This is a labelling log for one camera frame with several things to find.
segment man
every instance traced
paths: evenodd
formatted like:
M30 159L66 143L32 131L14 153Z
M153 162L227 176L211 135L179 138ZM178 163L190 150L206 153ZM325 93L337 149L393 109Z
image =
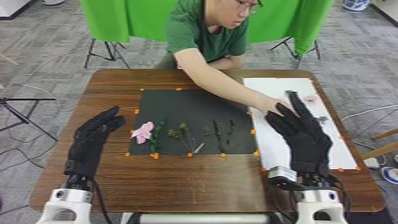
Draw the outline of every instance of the man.
M249 89L218 71L242 68L247 17L259 0L179 0L167 22L169 54L156 66L181 68L197 86L218 97L275 113L277 99Z

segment wooden table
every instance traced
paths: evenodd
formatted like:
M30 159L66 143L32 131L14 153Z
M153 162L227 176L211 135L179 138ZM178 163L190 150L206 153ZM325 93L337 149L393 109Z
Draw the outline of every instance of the wooden table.
M380 211L384 208L380 191L313 74L305 71L274 70L233 70L226 73L240 81L240 77L313 79L361 167L361 171L334 172L352 197L352 211ZM146 155L124 156L142 88L146 90L192 89L197 86L183 71L178 70L99 70L96 72L35 184L30 196L32 208L43 210L51 190L66 181L62 171L75 129L103 110L119 105L119 114L126 116L126 125L110 135L96 174L108 212L249 213L275 211L266 193L266 174L261 172L261 161L252 155L229 155L227 158L220 158L218 155L201 155L192 159L185 155L162 155L160 160L153 160ZM277 192L275 197L282 209L289 210L286 192Z

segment green shirt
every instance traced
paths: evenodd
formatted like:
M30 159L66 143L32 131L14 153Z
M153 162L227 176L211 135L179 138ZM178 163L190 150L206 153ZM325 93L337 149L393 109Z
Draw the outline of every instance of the green shirt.
M201 21L201 0L178 0L165 27L167 51L176 53L186 48L201 48L201 32L204 32L202 54L211 62L227 55L245 54L249 20L233 29L222 30L217 34L202 30Z

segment floor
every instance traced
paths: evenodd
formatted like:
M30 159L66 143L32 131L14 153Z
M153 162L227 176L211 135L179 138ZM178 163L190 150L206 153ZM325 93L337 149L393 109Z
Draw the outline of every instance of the floor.
M337 114L345 117L398 103L398 28L373 9L352 13L341 9L339 4L337 1L320 34L321 60L318 61L314 53L309 53L300 69L313 71ZM57 96L57 103L43 103L32 115L34 121L53 135L59 135L67 123L92 72L99 68L124 67L121 62L94 58L89 69L83 69L89 41L90 33L78 0L69 0L66 5L55 8L44 7L37 2L12 21L0 21L0 53L18 62L18 65L12 65L0 60L0 96L48 97L50 94L37 88ZM275 43L250 45L247 69L293 68L295 61L286 49L268 51ZM122 50L130 66L151 68L165 54L163 49L163 43L131 38ZM96 46L96 51L101 53L101 45ZM30 103L11 102L11 105L27 113ZM371 135L396 128L396 109L398 107L378 110L345 120L353 140L371 147L398 141L398 136L378 141L369 140ZM389 117L369 128L387 114ZM0 126L14 121L7 110L0 109ZM23 150L28 157L44 153L34 159L44 166L53 140L37 136L41 133L27 125L16 127L11 132L2 132L0 153L9 149ZM389 166L398 167L393 162L394 154L387 155L385 162ZM28 162L21 163L23 161L16 150L0 154L2 224L34 223L41 216L28 207L2 214L28 204L28 195L41 175L41 169ZM391 211L398 211L396 185L382 180L378 171L373 171L373 177L385 195L385 206ZM99 215L92 215L92 222L105 223Z

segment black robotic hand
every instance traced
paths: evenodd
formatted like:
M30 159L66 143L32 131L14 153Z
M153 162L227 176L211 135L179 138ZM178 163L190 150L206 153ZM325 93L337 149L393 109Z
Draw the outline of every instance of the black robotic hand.
M115 116L119 107L103 111L75 131L75 142L69 148L66 175L94 178L101 159L103 145L110 132L124 125L124 117Z
M329 150L332 141L323 133L318 120L298 99L297 92L288 91L293 111L277 104L279 116L268 112L265 119L282 135L291 149L291 169L298 174L329 175Z

